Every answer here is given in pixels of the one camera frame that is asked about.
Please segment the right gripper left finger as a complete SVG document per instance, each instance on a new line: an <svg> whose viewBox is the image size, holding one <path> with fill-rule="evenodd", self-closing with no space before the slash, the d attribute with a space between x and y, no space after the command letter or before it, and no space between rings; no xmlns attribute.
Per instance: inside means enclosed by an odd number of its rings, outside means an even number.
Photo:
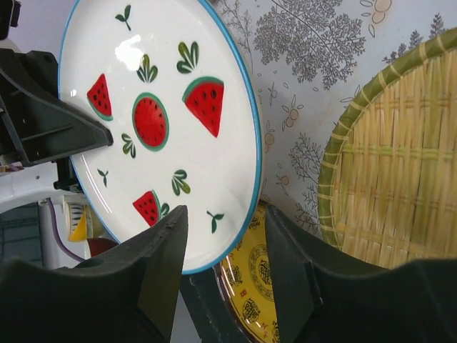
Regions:
<svg viewBox="0 0 457 343"><path fill-rule="evenodd" d="M3 342L168 342L188 238L179 205L73 268L1 263Z"/></svg>

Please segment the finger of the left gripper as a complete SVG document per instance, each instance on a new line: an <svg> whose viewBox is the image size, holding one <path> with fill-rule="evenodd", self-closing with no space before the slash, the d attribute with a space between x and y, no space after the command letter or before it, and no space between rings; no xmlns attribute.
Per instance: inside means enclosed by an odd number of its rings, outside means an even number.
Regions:
<svg viewBox="0 0 457 343"><path fill-rule="evenodd" d="M58 98L57 77L49 52L1 49L4 163L35 166L113 144L104 125Z"/></svg>

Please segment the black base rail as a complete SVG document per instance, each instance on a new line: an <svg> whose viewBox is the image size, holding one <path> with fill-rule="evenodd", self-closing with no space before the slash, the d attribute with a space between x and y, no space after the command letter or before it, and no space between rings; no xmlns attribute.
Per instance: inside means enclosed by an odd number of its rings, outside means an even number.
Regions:
<svg viewBox="0 0 457 343"><path fill-rule="evenodd" d="M237 319L218 266L183 275L181 294L203 342L255 342Z"/></svg>

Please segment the watermelon pattern plate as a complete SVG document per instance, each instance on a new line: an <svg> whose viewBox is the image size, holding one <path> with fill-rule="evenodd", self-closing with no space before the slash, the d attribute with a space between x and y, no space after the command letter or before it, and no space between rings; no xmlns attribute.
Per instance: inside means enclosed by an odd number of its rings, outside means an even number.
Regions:
<svg viewBox="0 0 457 343"><path fill-rule="evenodd" d="M184 205L182 272L230 253L260 196L261 113L243 57L208 1L77 1L61 43L59 97L113 137L71 161L116 240Z"/></svg>

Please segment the yellow brown patterned plate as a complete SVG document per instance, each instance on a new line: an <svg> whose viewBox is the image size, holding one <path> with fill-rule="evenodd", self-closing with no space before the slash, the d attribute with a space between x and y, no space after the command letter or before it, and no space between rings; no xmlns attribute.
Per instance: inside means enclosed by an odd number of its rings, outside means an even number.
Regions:
<svg viewBox="0 0 457 343"><path fill-rule="evenodd" d="M279 342L266 246L267 202L261 200L243 237L215 267L227 310L248 342Z"/></svg>

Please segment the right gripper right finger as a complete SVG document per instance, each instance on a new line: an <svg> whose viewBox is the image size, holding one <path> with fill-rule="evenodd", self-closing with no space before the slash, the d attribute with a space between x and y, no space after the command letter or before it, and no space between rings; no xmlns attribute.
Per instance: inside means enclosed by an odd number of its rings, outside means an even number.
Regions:
<svg viewBox="0 0 457 343"><path fill-rule="evenodd" d="M282 342L454 342L456 261L385 269L351 257L266 209Z"/></svg>

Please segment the floral patterned table mat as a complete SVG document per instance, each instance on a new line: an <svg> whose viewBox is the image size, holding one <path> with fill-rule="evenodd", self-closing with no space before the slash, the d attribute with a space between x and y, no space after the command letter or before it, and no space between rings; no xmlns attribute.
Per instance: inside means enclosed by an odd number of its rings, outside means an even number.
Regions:
<svg viewBox="0 0 457 343"><path fill-rule="evenodd" d="M326 142L386 65L456 26L454 1L215 1L243 52L263 112L262 197L319 233Z"/></svg>

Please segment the woven bamboo tray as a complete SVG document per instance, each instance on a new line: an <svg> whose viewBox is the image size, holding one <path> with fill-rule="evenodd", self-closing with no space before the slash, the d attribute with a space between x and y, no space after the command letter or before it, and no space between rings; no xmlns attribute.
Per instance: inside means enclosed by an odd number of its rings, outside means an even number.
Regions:
<svg viewBox="0 0 457 343"><path fill-rule="evenodd" d="M393 269L456 257L456 30L397 58L337 121L318 179L323 240Z"/></svg>

